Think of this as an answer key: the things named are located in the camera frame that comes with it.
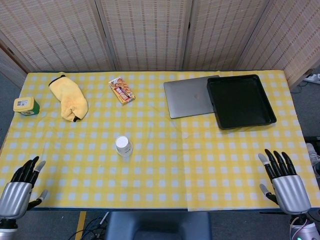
wall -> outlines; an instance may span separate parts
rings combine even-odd
[[[118,70],[181,70],[191,0],[97,0]]]
[[[196,0],[184,70],[234,70],[267,0]]]
[[[35,71],[109,71],[88,0],[2,1],[0,29]]]
[[[238,69],[281,69],[294,88],[320,60],[320,1],[274,0],[254,30]]]

chair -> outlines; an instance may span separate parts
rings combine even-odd
[[[208,212],[111,212],[105,240],[211,240]]]

laptop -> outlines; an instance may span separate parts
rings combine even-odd
[[[219,76],[204,76],[163,83],[170,118],[213,113],[214,108],[207,90],[208,79],[213,77]]]

paper cup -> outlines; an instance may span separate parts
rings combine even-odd
[[[115,140],[117,153],[122,157],[128,157],[132,154],[133,145],[126,136],[118,136]]]

black tray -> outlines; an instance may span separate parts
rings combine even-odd
[[[206,87],[221,129],[268,125],[277,121],[257,75],[211,77]]]

